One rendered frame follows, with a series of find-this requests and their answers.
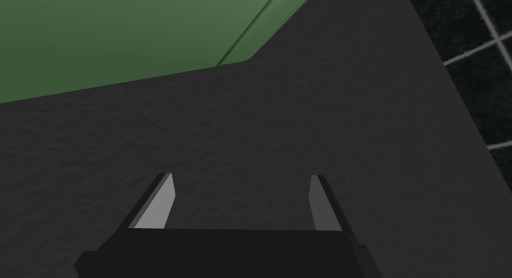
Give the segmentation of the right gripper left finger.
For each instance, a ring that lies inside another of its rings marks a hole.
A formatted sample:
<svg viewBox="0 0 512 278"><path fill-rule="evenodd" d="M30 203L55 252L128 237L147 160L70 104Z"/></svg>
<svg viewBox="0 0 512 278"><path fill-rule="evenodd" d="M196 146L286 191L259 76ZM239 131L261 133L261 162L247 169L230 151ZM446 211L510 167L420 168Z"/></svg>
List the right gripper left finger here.
<svg viewBox="0 0 512 278"><path fill-rule="evenodd" d="M176 198L173 176L165 173L151 187L148 198L128 225L132 229L163 229Z"/></svg>

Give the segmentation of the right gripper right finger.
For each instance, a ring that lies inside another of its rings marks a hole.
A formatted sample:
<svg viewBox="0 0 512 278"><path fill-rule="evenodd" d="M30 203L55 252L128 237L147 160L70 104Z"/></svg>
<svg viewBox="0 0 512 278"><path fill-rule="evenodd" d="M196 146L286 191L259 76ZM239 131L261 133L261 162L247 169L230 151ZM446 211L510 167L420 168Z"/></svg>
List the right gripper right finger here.
<svg viewBox="0 0 512 278"><path fill-rule="evenodd" d="M318 175L311 176L308 199L316 231L342 230Z"/></svg>

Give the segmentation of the green cupboard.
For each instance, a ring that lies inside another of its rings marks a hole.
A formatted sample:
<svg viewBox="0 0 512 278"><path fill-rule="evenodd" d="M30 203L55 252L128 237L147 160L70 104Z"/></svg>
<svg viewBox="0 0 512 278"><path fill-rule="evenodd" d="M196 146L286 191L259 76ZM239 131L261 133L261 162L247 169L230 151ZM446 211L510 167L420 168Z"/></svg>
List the green cupboard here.
<svg viewBox="0 0 512 278"><path fill-rule="evenodd" d="M238 63L307 0L0 0L0 104Z"/></svg>

